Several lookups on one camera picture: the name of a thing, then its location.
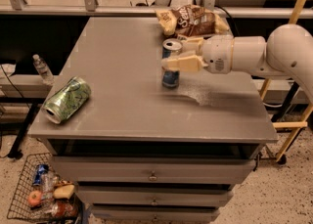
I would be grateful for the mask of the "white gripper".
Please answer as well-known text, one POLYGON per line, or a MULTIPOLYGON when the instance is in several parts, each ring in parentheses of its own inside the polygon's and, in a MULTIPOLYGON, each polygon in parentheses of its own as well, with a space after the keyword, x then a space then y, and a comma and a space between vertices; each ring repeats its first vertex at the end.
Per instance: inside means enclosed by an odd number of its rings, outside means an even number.
POLYGON ((232 35, 214 35, 205 41, 202 37, 182 39, 181 53, 194 51, 197 55, 166 58, 161 65, 168 71, 197 72, 205 68, 210 73, 227 74, 231 71, 233 43, 232 35))

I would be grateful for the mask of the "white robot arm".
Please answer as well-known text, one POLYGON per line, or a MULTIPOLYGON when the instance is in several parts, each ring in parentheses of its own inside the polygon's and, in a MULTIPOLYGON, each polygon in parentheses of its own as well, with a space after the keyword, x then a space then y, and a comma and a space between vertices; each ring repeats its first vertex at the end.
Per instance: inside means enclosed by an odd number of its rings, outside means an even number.
POLYGON ((165 70, 227 74, 242 71, 253 76, 291 78, 313 102, 313 37, 290 22, 261 36, 214 35, 182 42, 183 52, 161 61, 165 70))

